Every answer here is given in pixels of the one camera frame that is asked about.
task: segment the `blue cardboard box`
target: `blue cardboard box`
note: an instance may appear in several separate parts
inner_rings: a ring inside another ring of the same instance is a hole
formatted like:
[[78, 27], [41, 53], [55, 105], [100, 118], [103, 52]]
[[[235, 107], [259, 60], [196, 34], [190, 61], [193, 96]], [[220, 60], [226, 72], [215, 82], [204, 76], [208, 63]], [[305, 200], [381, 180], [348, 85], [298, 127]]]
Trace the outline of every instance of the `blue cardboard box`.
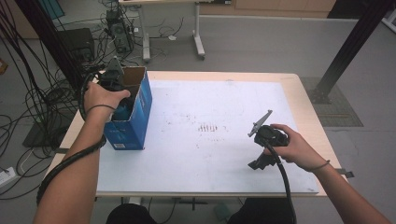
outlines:
[[123, 72], [121, 82], [135, 96], [134, 106], [127, 119], [105, 124], [105, 136], [116, 150], [141, 150], [144, 149], [152, 103], [149, 77], [146, 67], [125, 67]]

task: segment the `bracelet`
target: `bracelet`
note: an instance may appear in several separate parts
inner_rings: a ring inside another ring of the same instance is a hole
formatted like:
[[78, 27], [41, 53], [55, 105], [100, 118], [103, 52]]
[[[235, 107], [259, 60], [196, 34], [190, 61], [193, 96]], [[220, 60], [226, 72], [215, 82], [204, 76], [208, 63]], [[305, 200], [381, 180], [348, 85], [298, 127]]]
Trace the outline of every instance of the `bracelet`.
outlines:
[[323, 165], [320, 165], [320, 166], [315, 167], [315, 168], [313, 168], [313, 169], [304, 169], [304, 170], [306, 170], [306, 171], [309, 172], [309, 173], [312, 173], [313, 171], [316, 171], [316, 170], [318, 170], [318, 169], [320, 169], [320, 168], [322, 168], [322, 167], [325, 167], [325, 166], [327, 166], [328, 164], [330, 164], [330, 160], [326, 161], [326, 163], [324, 163]]
[[110, 109], [112, 109], [112, 110], [116, 110], [116, 108], [114, 108], [113, 106], [110, 106], [110, 105], [94, 105], [93, 107], [89, 108], [89, 109], [85, 112], [85, 114], [88, 115], [88, 113], [90, 113], [90, 111], [91, 111], [92, 109], [94, 109], [95, 107], [98, 107], [98, 106], [104, 106], [104, 107], [108, 107], [108, 108], [110, 108]]

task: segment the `cable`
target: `cable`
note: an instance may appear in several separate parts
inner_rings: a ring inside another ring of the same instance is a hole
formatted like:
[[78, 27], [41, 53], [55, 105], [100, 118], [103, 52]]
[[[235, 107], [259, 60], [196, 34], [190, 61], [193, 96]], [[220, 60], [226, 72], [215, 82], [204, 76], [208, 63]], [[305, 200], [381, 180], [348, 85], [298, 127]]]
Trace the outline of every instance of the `cable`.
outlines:
[[4, 171], [6, 174], [9, 173], [9, 170], [4, 169], [3, 167], [0, 167], [0, 170]]
[[[22, 180], [23, 177], [26, 177], [25, 175], [26, 175], [30, 170], [32, 170], [35, 166], [37, 166], [37, 165], [38, 165], [40, 162], [42, 162], [43, 160], [40, 160], [40, 161], [36, 162], [34, 165], [32, 165], [32, 166], [26, 171], [26, 173], [23, 174], [23, 175], [21, 175], [21, 177], [20, 177], [11, 187], [9, 187], [8, 189], [6, 189], [6, 190], [4, 190], [3, 192], [1, 192], [1, 193], [0, 193], [0, 196], [6, 194], [6, 193], [9, 192], [11, 189], [13, 189], [18, 183], [20, 183], [20, 181]], [[25, 194], [27, 194], [27, 193], [29, 193], [29, 192], [35, 190], [36, 188], [38, 188], [38, 186], [35, 187], [35, 188], [33, 188], [33, 189], [31, 189], [31, 190], [29, 190], [29, 191], [26, 192], [26, 193], [23, 193], [22, 195], [14, 196], [14, 197], [11, 197], [11, 198], [0, 198], [0, 200], [10, 200], [10, 199], [19, 198], [19, 197], [21, 197], [21, 196], [23, 196], [23, 195], [25, 195]]]
[[[181, 27], [183, 26], [183, 22], [184, 22], [184, 17], [180, 18], [180, 25], [178, 26], [177, 30], [174, 33], [172, 33], [171, 35], [176, 35], [180, 31]], [[150, 37], [150, 39], [151, 38], [153, 38], [153, 39], [156, 39], [156, 38], [157, 39], [158, 38], [168, 38], [170, 35], [164, 36], [164, 33], [161, 33], [161, 29], [162, 28], [171, 28], [171, 30], [173, 30], [173, 28], [170, 27], [170, 26], [163, 26], [158, 31], [158, 33], [160, 33], [160, 36]]]
[[106, 138], [104, 135], [102, 135], [102, 139], [90, 146], [87, 147], [83, 150], [81, 150], [80, 152], [77, 152], [76, 154], [68, 157], [67, 159], [65, 159], [64, 161], [62, 161], [61, 163], [59, 163], [57, 166], [55, 166], [44, 178], [44, 180], [41, 182], [40, 187], [38, 188], [38, 193], [37, 193], [37, 197], [36, 197], [36, 202], [37, 205], [40, 204], [41, 198], [43, 197], [48, 185], [50, 184], [50, 181], [52, 181], [52, 179], [59, 174], [64, 168], [66, 168], [67, 166], [69, 166], [70, 164], [72, 164], [73, 162], [93, 153], [94, 151], [96, 151], [97, 149], [99, 149], [100, 147], [102, 147], [106, 142]]
[[33, 151], [35, 151], [35, 149], [34, 148], [32, 148], [31, 150], [30, 150], [30, 153], [29, 153], [29, 155], [26, 157], [26, 159], [21, 163], [21, 170], [25, 173], [25, 171], [23, 170], [23, 165], [25, 164], [25, 162], [29, 159], [29, 157], [32, 155], [32, 153], [33, 153]]
[[4, 200], [5, 201], [5, 200], [12, 200], [12, 199], [20, 198], [20, 197], [32, 192], [33, 190], [37, 189], [38, 187], [40, 187], [40, 185], [35, 186], [33, 189], [30, 189], [27, 192], [24, 192], [23, 194], [20, 194], [20, 195], [17, 195], [17, 196], [13, 196], [13, 197], [10, 197], [10, 198], [0, 198], [0, 200]]
[[10, 137], [11, 137], [11, 134], [10, 134], [9, 131], [11, 130], [11, 127], [12, 127], [12, 120], [11, 120], [11, 117], [8, 116], [8, 115], [0, 115], [0, 118], [2, 118], [2, 117], [3, 117], [3, 118], [7, 118], [7, 119], [9, 120], [9, 123], [8, 123], [8, 124], [5, 124], [5, 125], [2, 125], [2, 126], [0, 127], [0, 129], [4, 131], [4, 133], [1, 134], [1, 136], [0, 136], [0, 140], [4, 138], [4, 140], [3, 140], [2, 143], [0, 144], [0, 149], [1, 149], [3, 146], [5, 146], [4, 149], [3, 149], [3, 151], [0, 153], [0, 158], [1, 158], [1, 157], [3, 156], [3, 154], [6, 152], [7, 143], [8, 143], [8, 141], [9, 141]]
[[70, 24], [74, 24], [74, 23], [78, 23], [78, 22], [82, 22], [82, 21], [101, 21], [101, 20], [102, 20], [102, 18], [98, 18], [98, 19], [87, 19], [87, 20], [81, 20], [81, 21], [70, 21], [70, 22], [65, 22], [65, 23], [62, 23], [62, 22], [61, 22], [61, 24], [55, 26], [55, 28], [64, 27], [64, 26], [66, 26], [66, 25], [70, 25]]
[[[171, 217], [172, 217], [172, 215], [173, 215], [173, 213], [174, 213], [174, 211], [175, 211], [175, 207], [176, 207], [176, 203], [177, 203], [177, 198], [175, 198], [174, 200], [175, 200], [175, 201], [174, 201], [174, 205], [173, 205], [173, 207], [172, 207], [171, 214], [169, 215], [169, 217], [168, 217], [164, 222], [159, 222], [158, 224], [165, 224], [166, 222], [168, 222], [168, 221], [171, 219]], [[149, 210], [150, 210], [150, 207], [151, 207], [151, 202], [152, 202], [152, 197], [150, 198], [149, 203], [148, 203], [148, 214], [149, 214]]]
[[[26, 174], [27, 172], [24, 172], [23, 169], [22, 169], [23, 173], [20, 172], [19, 168], [21, 168], [22, 165], [25, 163], [25, 161], [27, 161], [27, 159], [29, 159], [29, 157], [30, 157], [30, 155], [33, 153], [33, 151], [34, 151], [34, 148], [31, 147], [31, 148], [29, 148], [28, 150], [26, 150], [26, 151], [20, 156], [20, 158], [19, 158], [18, 161], [17, 161], [17, 165], [16, 165], [16, 173], [17, 173], [17, 175], [23, 176], [23, 177], [33, 177], [33, 176], [39, 175], [39, 174], [41, 174], [42, 172], [46, 171], [46, 169], [47, 169], [48, 167], [46, 167], [46, 168], [44, 168], [43, 170], [38, 171], [37, 173], [32, 174], [32, 175], [27, 175], [27, 174]], [[26, 155], [26, 153], [28, 153], [28, 152], [30, 152], [30, 153], [29, 153], [29, 155], [27, 156], [26, 160], [23, 161], [23, 162], [20, 164], [20, 162], [21, 162], [22, 158], [24, 157], [24, 155]], [[41, 158], [41, 157], [38, 157], [38, 158], [39, 158], [41, 161], [43, 161], [43, 160], [45, 160], [45, 159], [50, 158], [50, 156], [46, 156], [46, 157], [44, 157], [44, 158]]]
[[268, 150], [270, 150], [272, 156], [276, 160], [276, 165], [279, 168], [280, 173], [282, 174], [283, 183], [285, 184], [286, 196], [288, 198], [290, 211], [291, 211], [291, 215], [292, 215], [292, 223], [296, 224], [297, 223], [297, 216], [296, 216], [296, 213], [294, 211], [293, 202], [291, 200], [291, 192], [290, 192], [290, 184], [289, 184], [289, 180], [288, 180], [288, 175], [286, 174], [286, 171], [285, 171], [285, 168], [283, 167], [282, 161], [280, 160], [280, 158], [277, 155], [277, 153], [274, 150], [274, 148], [266, 140], [263, 140], [262, 142], [265, 144], [265, 147], [268, 148]]
[[238, 197], [239, 202], [244, 205], [244, 203], [242, 202], [241, 198]]

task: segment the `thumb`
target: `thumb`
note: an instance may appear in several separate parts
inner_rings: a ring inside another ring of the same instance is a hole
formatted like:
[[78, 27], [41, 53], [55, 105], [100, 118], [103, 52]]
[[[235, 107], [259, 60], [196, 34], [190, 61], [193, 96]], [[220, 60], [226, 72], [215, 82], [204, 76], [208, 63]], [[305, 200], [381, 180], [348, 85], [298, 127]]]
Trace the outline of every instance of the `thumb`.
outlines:
[[116, 91], [115, 94], [117, 95], [117, 97], [122, 100], [123, 98], [127, 98], [131, 96], [131, 93], [127, 90], [123, 90], [123, 91]]

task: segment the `power strip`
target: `power strip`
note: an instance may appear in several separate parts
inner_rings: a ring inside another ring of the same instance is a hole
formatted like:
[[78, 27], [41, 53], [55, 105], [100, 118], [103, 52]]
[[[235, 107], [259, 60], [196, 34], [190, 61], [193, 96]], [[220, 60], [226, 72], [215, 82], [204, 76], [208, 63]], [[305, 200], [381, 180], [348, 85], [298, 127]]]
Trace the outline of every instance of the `power strip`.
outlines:
[[0, 188], [13, 181], [14, 179], [18, 178], [17, 175], [15, 175], [14, 168], [9, 167], [7, 170], [8, 173], [6, 173], [5, 171], [0, 173]]

